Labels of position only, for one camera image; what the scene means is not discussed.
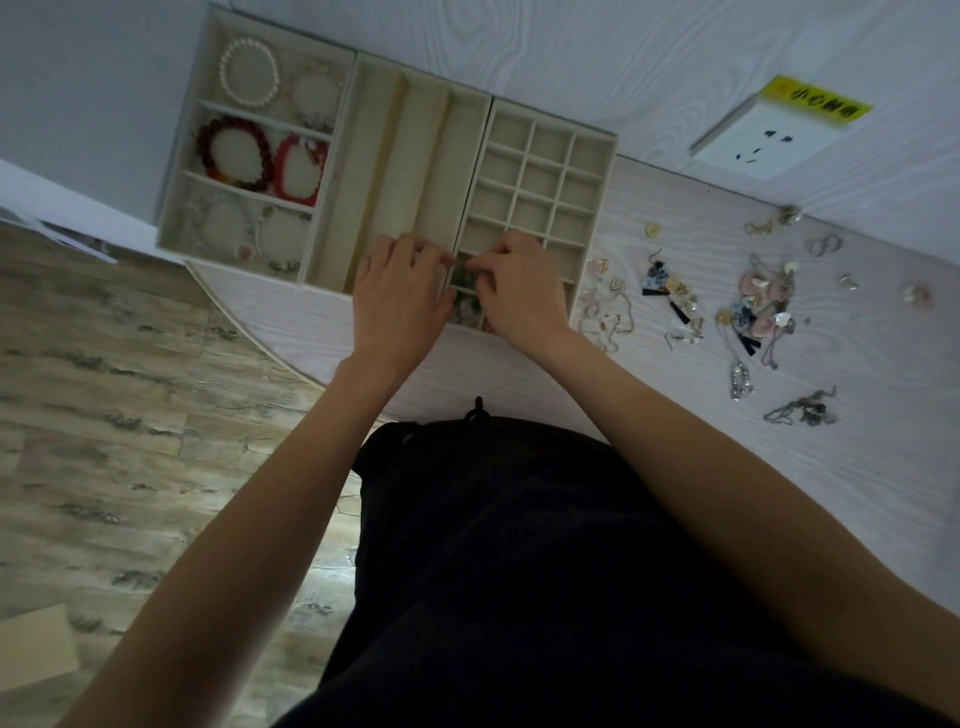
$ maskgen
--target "electrical socket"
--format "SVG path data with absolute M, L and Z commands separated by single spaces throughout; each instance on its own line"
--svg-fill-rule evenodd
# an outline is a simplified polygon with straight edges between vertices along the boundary
M 705 164 L 769 180 L 838 141 L 844 128 L 754 96 L 690 147 Z

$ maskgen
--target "black shirt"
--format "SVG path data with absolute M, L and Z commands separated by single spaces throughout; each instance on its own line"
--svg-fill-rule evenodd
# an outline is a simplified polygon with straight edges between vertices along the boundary
M 384 425 L 354 469 L 356 606 L 277 726 L 953 725 L 804 655 L 586 436 Z

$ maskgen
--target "table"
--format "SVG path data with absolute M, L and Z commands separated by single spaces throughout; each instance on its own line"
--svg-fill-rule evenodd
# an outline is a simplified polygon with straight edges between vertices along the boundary
M 747 222 L 770 205 L 626 158 L 617 158 L 590 254 L 626 282 L 636 330 L 620 336 L 617 362 L 731 435 L 822 503 L 888 566 L 960 612 L 960 269 L 851 231 L 804 218 L 770 235 Z M 644 229 L 657 222 L 656 240 Z M 843 248 L 813 257 L 804 242 L 838 232 Z M 730 398 L 732 355 L 707 323 L 706 339 L 674 344 L 676 319 L 662 299 L 640 296 L 648 255 L 698 295 L 710 322 L 736 297 L 750 253 L 772 266 L 797 260 L 790 310 L 797 332 L 778 344 L 773 372 L 748 360 L 756 392 Z M 194 264 L 197 279 L 234 323 L 281 361 L 326 383 L 351 345 L 350 300 Z M 852 274 L 858 290 L 838 280 Z M 936 306 L 901 295 L 923 281 Z M 836 385 L 832 426 L 771 425 L 775 407 Z M 504 341 L 447 327 L 386 414 L 428 422 L 462 418 L 474 398 L 494 415 L 522 417 L 600 437 L 549 376 Z M 690 456 L 697 445 L 690 443 Z

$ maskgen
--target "yellow warning label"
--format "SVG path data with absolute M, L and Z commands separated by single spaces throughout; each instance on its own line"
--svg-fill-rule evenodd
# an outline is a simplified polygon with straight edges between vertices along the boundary
M 778 76 L 761 91 L 761 96 L 825 116 L 837 124 L 850 124 L 873 109 L 870 104 L 833 93 L 827 88 Z

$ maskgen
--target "coral red bracelet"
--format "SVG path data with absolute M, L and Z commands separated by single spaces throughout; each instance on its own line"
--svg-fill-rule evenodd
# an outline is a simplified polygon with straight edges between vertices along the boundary
M 313 190 L 313 194 L 309 197 L 293 197 L 283 189 L 283 167 L 287 163 L 287 156 L 290 154 L 291 149 L 300 144 L 302 144 L 303 148 L 306 149 L 307 154 L 310 156 L 310 160 L 320 167 L 320 177 L 317 179 L 317 187 Z M 324 178 L 326 149 L 326 142 L 314 141 L 313 139 L 303 139 L 293 133 L 280 142 L 280 146 L 276 150 L 276 164 L 274 165 L 274 193 L 278 196 L 278 198 L 281 200 L 286 200 L 287 202 L 299 203 L 309 207 L 312 207 L 317 203 L 317 195 L 320 193 L 320 182 Z
M 260 178 L 255 182 L 245 182 L 235 180 L 233 177 L 225 175 L 217 168 L 216 159 L 213 158 L 213 137 L 226 129 L 237 129 L 246 132 L 253 137 L 257 149 L 260 151 Z M 270 153 L 270 142 L 267 136 L 252 121 L 247 119 L 238 119 L 235 116 L 224 116 L 221 119 L 214 119 L 209 124 L 200 127 L 197 133 L 197 155 L 204 163 L 206 174 L 223 184 L 229 184 L 240 189 L 248 189 L 250 192 L 264 192 L 270 186 L 270 180 L 274 176 L 274 160 Z

